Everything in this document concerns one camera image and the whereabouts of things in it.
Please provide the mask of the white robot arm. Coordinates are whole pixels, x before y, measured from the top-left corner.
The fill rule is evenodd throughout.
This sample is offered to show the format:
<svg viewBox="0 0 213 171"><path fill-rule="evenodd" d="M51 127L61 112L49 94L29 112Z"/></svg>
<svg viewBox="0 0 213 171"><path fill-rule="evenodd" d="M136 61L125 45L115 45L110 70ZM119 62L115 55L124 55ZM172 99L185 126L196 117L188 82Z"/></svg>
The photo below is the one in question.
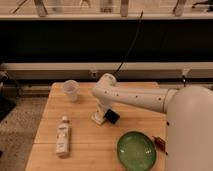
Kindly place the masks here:
<svg viewBox="0 0 213 171"><path fill-rule="evenodd" d="M92 94L104 110L119 102L166 114L165 171L213 171L213 91L121 88L106 73Z"/></svg>

